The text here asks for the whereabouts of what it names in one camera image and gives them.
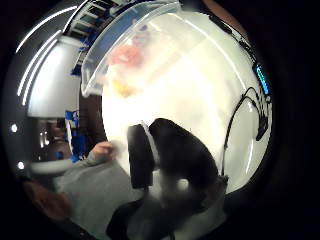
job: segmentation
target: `fluorescent light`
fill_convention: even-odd
[[[38,23],[34,28],[31,29],[30,32],[28,32],[28,34],[23,38],[23,40],[20,42],[20,44],[18,45],[17,49],[16,49],[16,53],[20,50],[20,48],[22,47],[22,45],[28,40],[28,38],[37,30],[39,29],[43,24],[45,24],[46,22],[50,21],[52,18],[55,18],[56,16],[59,16],[60,14],[63,14],[65,12],[69,12],[71,10],[76,9],[77,6],[72,6],[63,10],[60,10],[52,15],[50,15],[49,17],[47,17],[46,19],[42,20],[40,23]]]
[[[33,56],[32,60],[30,61],[28,67],[26,68],[26,70],[24,71],[24,74],[21,78],[20,81],[20,85],[18,88],[18,92],[17,95],[20,96],[24,82],[26,81],[26,78],[30,72],[30,69],[32,67],[32,65],[34,64],[34,62],[37,60],[38,56],[40,55],[40,53],[43,51],[43,49],[46,48],[46,46],[52,41],[52,39],[54,39],[59,33],[61,32],[61,30],[57,31],[55,34],[53,34],[42,46],[41,48],[37,51],[37,53]]]
[[[18,126],[17,124],[12,124],[11,125],[11,132],[17,132],[18,131]]]
[[[18,168],[19,169],[24,169],[24,164],[23,164],[23,162],[18,162]]]
[[[85,0],[83,3],[81,3],[79,5],[79,7],[72,13],[71,17],[68,19],[66,25],[63,28],[63,32],[65,32],[67,30],[68,25],[70,24],[70,22],[72,21],[72,19],[74,18],[74,16],[77,14],[77,12],[79,11],[80,8],[82,8],[82,6],[84,4],[86,4],[88,2],[88,0]]]
[[[27,96],[30,90],[30,86],[32,83],[32,80],[34,78],[34,75],[36,74],[38,68],[40,67],[42,61],[44,60],[44,58],[46,57],[46,55],[48,54],[48,52],[51,50],[51,48],[54,46],[54,44],[57,42],[58,40],[55,39],[50,46],[46,49],[46,51],[42,54],[42,56],[40,57],[40,59],[38,60],[36,66],[33,68],[33,71],[31,73],[31,76],[29,77],[29,81],[26,87],[26,90],[24,91],[24,95],[23,95],[23,100],[22,100],[22,105],[25,106],[26,105],[26,101],[27,101]]]

